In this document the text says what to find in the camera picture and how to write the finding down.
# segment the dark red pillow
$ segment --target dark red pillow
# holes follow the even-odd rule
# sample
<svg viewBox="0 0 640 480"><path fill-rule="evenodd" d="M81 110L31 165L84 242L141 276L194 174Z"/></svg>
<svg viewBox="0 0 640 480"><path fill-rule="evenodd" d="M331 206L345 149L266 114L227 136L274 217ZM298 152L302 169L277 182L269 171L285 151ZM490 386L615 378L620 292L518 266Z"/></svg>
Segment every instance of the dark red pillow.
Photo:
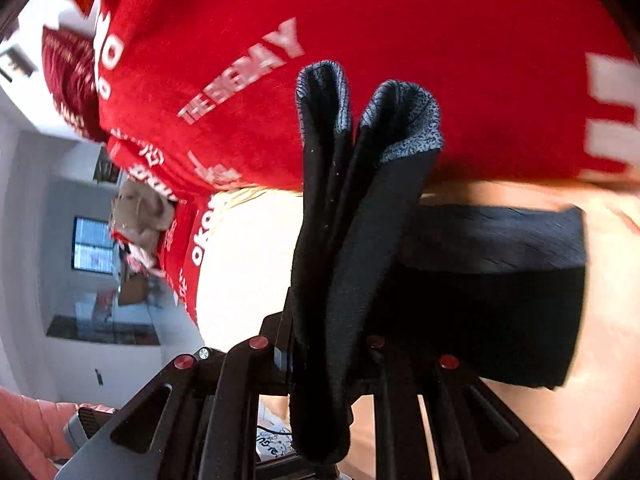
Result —
<svg viewBox="0 0 640 480"><path fill-rule="evenodd" d="M71 30L43 27L42 71L56 110L85 139L107 142L100 127L92 41Z"/></svg>

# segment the pink jacket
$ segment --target pink jacket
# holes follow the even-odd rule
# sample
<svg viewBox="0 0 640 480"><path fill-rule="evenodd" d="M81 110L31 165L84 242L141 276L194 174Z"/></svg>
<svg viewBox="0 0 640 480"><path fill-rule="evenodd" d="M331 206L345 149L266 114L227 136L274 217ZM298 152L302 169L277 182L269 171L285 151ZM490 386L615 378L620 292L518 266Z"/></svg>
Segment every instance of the pink jacket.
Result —
<svg viewBox="0 0 640 480"><path fill-rule="evenodd" d="M89 406L110 411L105 406ZM53 460L71 458L63 428L80 408L71 402L34 400L0 387L0 430L35 480L52 480Z"/></svg>

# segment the cream fabric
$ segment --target cream fabric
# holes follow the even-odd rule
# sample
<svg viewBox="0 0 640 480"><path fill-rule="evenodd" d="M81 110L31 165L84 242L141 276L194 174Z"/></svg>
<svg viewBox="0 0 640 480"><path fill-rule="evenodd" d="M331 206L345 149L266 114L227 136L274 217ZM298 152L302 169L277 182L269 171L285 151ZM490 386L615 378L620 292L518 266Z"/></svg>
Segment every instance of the cream fabric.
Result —
<svg viewBox="0 0 640 480"><path fill-rule="evenodd" d="M425 204L469 203L544 210L577 205L585 214L588 281L577 352L565 386L551 392L489 386L556 453L575 480L593 480L640 406L640 198L573 182L449 183ZM223 215L203 259L198 320L204 341L221 350L258 332L282 308L302 199L265 192ZM263 398L287 420L287 399ZM370 397L354 405L345 473L375 478Z"/></svg>

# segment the black cable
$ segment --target black cable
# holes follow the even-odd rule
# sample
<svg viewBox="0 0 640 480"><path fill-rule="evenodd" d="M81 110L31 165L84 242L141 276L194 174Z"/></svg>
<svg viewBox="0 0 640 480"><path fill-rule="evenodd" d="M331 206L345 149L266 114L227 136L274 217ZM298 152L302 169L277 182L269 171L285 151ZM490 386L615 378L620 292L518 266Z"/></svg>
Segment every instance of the black cable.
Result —
<svg viewBox="0 0 640 480"><path fill-rule="evenodd" d="M291 433L287 433L286 431L273 431L273 430L270 430L269 428L265 428L264 426L260 426L260 424L258 424L256 428L258 428L259 430L266 431L267 433L273 433L274 435L291 436Z"/></svg>

